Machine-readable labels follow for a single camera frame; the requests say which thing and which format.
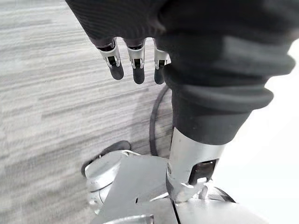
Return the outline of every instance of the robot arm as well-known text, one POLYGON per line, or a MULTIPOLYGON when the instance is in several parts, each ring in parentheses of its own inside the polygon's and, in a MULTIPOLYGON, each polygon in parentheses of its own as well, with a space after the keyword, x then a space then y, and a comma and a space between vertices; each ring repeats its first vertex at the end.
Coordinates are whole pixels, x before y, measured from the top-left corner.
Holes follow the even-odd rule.
POLYGON ((294 67, 287 51, 299 37, 298 0, 66 2, 115 79, 123 77, 115 37, 127 45, 137 84, 144 81, 144 39, 155 39, 155 81, 172 89, 165 184, 175 203, 203 189, 225 144, 271 102, 267 80, 294 67))

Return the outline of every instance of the black fingertip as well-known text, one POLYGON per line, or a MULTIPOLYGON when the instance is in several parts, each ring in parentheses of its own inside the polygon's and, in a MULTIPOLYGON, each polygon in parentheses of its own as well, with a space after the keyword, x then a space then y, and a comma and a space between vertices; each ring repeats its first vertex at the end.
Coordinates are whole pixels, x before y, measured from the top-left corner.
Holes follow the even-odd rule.
POLYGON ((164 78, 162 75, 162 68, 155 69, 155 82, 159 85, 164 82, 164 78))
POLYGON ((144 68, 133 69, 133 78, 135 83, 142 84, 144 82, 144 68))
POLYGON ((123 78, 123 68, 120 64, 119 67, 113 65, 112 68, 110 68, 111 75, 116 80, 121 80, 123 78))

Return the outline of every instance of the robotic finger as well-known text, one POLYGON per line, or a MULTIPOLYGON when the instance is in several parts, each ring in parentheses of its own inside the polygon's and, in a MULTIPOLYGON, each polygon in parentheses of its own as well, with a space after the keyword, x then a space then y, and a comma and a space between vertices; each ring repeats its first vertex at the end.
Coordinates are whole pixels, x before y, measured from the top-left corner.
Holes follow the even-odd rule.
POLYGON ((135 83, 142 84, 144 82, 144 45, 145 39, 128 40, 124 39, 129 59, 133 68, 133 78, 135 83))
POLYGON ((159 50, 155 43, 155 52, 154 52, 154 60, 155 60, 155 82, 157 84, 162 84, 164 82, 164 78, 162 76, 162 68, 169 63, 170 58, 169 54, 165 51, 159 50))
POLYGON ((97 47, 106 61, 111 75, 114 79, 120 80, 123 78, 123 68, 121 65, 121 56, 116 42, 116 38, 109 45, 97 47))

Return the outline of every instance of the metal joint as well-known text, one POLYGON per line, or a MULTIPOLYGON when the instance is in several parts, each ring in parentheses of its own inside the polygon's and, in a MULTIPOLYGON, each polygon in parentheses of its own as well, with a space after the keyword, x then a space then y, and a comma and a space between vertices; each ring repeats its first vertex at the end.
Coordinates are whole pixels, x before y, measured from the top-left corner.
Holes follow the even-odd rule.
POLYGON ((103 59, 106 61, 109 68, 112 68, 112 66, 119 67, 121 64, 121 56, 120 56, 120 51, 118 49, 116 39, 114 39, 113 41, 114 41, 114 47, 110 51, 103 51, 98 48, 99 52, 101 53, 103 59))

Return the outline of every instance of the silver metal plate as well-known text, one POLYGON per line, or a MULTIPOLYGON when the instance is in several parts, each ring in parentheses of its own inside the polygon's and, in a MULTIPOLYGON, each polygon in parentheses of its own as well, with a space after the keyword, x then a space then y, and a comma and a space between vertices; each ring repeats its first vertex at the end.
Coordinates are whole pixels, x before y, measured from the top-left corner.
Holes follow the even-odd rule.
POLYGON ((181 224, 267 224, 237 203, 190 199, 177 203, 181 224))
POLYGON ((152 202, 137 204, 127 204, 115 209, 100 212, 91 224, 127 224, 131 218, 130 224, 148 224, 150 219, 142 217, 152 217, 154 224, 178 224, 172 203, 169 198, 162 198, 152 202))
POLYGON ((135 204, 137 198, 145 201, 167 192, 167 160, 157 156, 128 156, 121 161, 100 214, 125 204, 135 204))

